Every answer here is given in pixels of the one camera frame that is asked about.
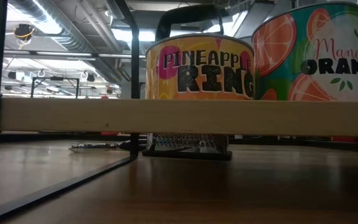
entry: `ceiling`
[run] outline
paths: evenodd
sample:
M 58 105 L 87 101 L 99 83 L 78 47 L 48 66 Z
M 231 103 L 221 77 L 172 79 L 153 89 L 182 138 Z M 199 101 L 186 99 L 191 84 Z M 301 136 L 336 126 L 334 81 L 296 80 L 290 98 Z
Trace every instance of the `ceiling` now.
M 117 17 L 116 12 L 109 11 L 106 1 L 114 0 L 28 0 L 36 1 L 41 5 L 45 2 L 54 5 L 54 11 L 48 11 L 51 16 L 60 14 L 59 18 L 66 18 L 73 30 L 77 30 L 78 34 L 89 45 L 93 52 L 98 53 L 131 53 L 131 32 L 129 26 L 122 22 Z M 320 3 L 325 1 L 319 0 L 299 0 L 299 6 L 307 4 Z M 291 2 L 289 0 L 277 1 L 259 1 L 259 0 L 154 0 L 154 1 L 131 1 L 127 4 L 131 10 L 132 15 L 140 28 L 141 32 L 151 32 L 152 36 L 146 41 L 140 43 L 140 54 L 145 54 L 145 50 L 152 44 L 154 40 L 154 32 L 158 21 L 162 14 L 170 9 L 185 7 L 187 5 L 195 4 L 216 4 L 225 15 L 224 23 L 230 24 L 233 27 L 233 16 L 242 16 L 242 20 L 238 24 L 236 30 L 226 30 L 225 34 L 237 38 L 250 41 L 249 35 L 254 29 L 259 26 L 266 18 L 281 14 L 291 9 Z M 30 42 L 23 44 L 12 33 L 19 24 L 30 24 L 34 26 L 31 17 L 21 13 L 19 10 L 8 8 L 7 22 L 6 22 L 6 39 L 5 49 L 9 50 L 36 50 L 36 51 L 56 51 L 66 52 L 67 49 L 61 42 L 56 41 L 56 38 L 45 36 L 40 29 L 36 29 Z M 172 27 L 173 33 L 189 33 L 201 32 L 214 25 L 213 21 L 194 22 L 191 24 L 174 25 Z M 92 96 L 100 98 L 106 95 L 110 98 L 128 98 L 130 96 L 130 80 L 131 80 L 131 61 L 128 59 L 103 59 L 103 63 L 111 72 L 99 72 L 99 68 L 95 67 L 93 63 L 81 61 L 71 58 L 49 58 L 49 59 L 35 59 L 29 56 L 28 58 L 12 58 L 12 56 L 4 58 L 3 74 L 2 74 L 2 88 L 1 93 L 4 97 L 28 97 L 31 91 L 32 77 L 42 76 L 50 78 L 58 76 L 63 78 L 79 78 L 80 79 L 80 98 Z M 9 72 L 16 72 L 16 79 L 8 77 Z M 87 74 L 94 73 L 94 81 L 87 81 Z M 145 82 L 145 61 L 140 61 L 140 82 Z M 116 74 L 116 77 L 106 77 L 108 75 Z M 39 85 L 35 91 L 35 97 L 61 97 L 74 98 L 76 84 L 68 80 L 53 81 L 45 80 Z M 58 92 L 51 92 L 47 90 L 48 86 L 54 86 L 59 89 Z

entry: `wooden plank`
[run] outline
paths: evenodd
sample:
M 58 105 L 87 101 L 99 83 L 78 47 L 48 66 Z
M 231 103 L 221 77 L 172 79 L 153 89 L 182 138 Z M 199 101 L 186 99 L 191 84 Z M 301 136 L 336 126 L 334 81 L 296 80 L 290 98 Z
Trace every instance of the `wooden plank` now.
M 358 137 L 358 103 L 4 98 L 0 129 Z

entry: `ceiling pipe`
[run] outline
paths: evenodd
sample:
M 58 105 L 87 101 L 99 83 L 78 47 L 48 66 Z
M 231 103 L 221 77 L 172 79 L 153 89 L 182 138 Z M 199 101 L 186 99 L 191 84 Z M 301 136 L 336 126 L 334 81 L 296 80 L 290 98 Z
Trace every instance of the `ceiling pipe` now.
M 122 52 L 121 47 L 119 46 L 117 39 L 114 37 L 114 34 L 112 34 L 111 30 L 109 30 L 104 25 L 105 21 L 102 20 L 102 18 L 100 18 L 98 12 L 96 12 L 96 9 L 91 5 L 91 3 L 88 0 L 82 0 L 82 2 L 90 10 L 91 14 L 96 19 L 96 21 L 99 23 L 99 25 L 102 28 L 102 30 L 104 31 L 104 33 L 109 37 L 110 41 L 114 44 L 114 46 L 117 49 L 116 51 L 117 52 Z
M 32 23 L 41 28 L 47 23 L 57 24 L 62 28 L 62 35 L 68 37 L 54 37 L 54 41 L 69 52 L 96 52 L 94 47 L 85 39 L 81 32 L 73 25 L 71 20 L 53 3 L 52 0 L 9 0 L 10 6 L 29 17 Z M 96 58 L 95 61 L 85 61 L 108 82 L 119 83 L 121 76 L 105 61 Z
M 86 60 L 91 58 L 121 58 L 131 59 L 131 54 L 99 54 L 99 53 L 78 53 L 78 52 L 52 52 L 41 50 L 9 50 L 4 49 L 4 57 L 18 58 L 39 58 L 39 59 L 56 59 L 65 58 L 66 60 Z M 140 55 L 140 59 L 146 59 L 146 55 Z
M 18 83 L 2 83 L 1 86 L 12 86 L 12 87 L 31 87 L 31 84 L 18 84 Z M 37 87 L 58 87 L 58 88 L 76 88 L 72 85 L 37 85 Z M 95 86 L 79 86 L 80 89 L 97 89 Z

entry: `wooden shelf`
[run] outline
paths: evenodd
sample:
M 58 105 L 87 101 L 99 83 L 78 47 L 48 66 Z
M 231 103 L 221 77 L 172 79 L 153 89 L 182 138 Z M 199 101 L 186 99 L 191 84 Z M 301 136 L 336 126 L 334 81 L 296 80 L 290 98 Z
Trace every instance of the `wooden shelf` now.
M 3 98 L 0 129 L 358 137 L 358 103 Z
M 231 150 L 232 162 L 142 157 L 4 223 L 358 223 L 358 152 Z

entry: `tin can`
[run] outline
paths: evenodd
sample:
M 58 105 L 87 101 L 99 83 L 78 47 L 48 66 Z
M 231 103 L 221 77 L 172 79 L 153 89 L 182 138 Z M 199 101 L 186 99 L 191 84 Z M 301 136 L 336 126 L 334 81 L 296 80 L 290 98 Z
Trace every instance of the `tin can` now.
M 224 35 L 163 39 L 146 53 L 146 99 L 251 100 L 254 53 Z
M 255 98 L 358 101 L 358 5 L 328 2 L 264 22 L 252 35 Z

